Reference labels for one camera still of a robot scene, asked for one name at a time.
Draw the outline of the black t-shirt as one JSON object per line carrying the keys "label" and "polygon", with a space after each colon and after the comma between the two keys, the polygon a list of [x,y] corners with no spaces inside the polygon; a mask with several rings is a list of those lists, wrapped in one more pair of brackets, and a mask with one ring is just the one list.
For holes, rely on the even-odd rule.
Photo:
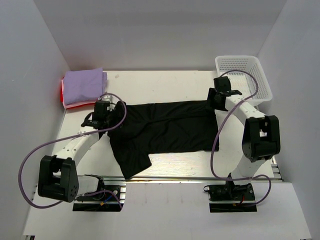
{"label": "black t-shirt", "polygon": [[150,154],[219,150],[214,144],[218,123],[206,100],[123,106],[111,112],[107,133],[113,156],[125,179],[148,169]]}

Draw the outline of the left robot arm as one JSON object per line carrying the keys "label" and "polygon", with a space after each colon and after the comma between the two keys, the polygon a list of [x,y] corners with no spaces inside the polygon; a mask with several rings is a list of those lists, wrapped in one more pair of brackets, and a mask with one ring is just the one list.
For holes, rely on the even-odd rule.
{"label": "left robot arm", "polygon": [[89,113],[81,124],[80,136],[73,138],[55,155],[46,155],[41,159],[37,190],[39,196],[68,203],[86,194],[96,200],[105,196],[106,187],[102,177],[92,174],[78,175],[77,165],[105,134],[86,133],[111,127],[111,105],[108,100],[97,101],[94,111]]}

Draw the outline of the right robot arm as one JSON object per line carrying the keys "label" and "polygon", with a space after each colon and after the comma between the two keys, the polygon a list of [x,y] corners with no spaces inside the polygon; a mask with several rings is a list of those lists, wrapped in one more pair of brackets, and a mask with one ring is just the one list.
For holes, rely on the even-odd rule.
{"label": "right robot arm", "polygon": [[225,178],[232,182],[225,188],[226,195],[236,200],[244,193],[244,187],[254,178],[258,169],[281,150],[279,119],[275,115],[265,115],[252,106],[239,90],[232,90],[227,76],[213,79],[214,88],[209,91],[209,107],[227,112],[214,145],[222,128],[230,116],[235,116],[244,126],[242,136],[243,155],[236,168]]}

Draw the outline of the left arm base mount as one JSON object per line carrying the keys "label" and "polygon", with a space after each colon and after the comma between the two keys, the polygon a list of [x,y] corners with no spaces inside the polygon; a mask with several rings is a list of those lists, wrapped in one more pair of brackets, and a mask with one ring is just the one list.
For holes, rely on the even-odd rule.
{"label": "left arm base mount", "polygon": [[125,204],[126,181],[116,177],[97,176],[97,190],[77,196],[73,212],[121,212]]}

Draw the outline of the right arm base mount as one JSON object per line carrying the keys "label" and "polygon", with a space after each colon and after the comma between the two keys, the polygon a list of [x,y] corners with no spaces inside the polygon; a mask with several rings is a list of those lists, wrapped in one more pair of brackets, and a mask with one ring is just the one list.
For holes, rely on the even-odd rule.
{"label": "right arm base mount", "polygon": [[254,213],[257,212],[256,198],[251,183],[234,185],[211,184],[203,187],[208,194],[210,213]]}

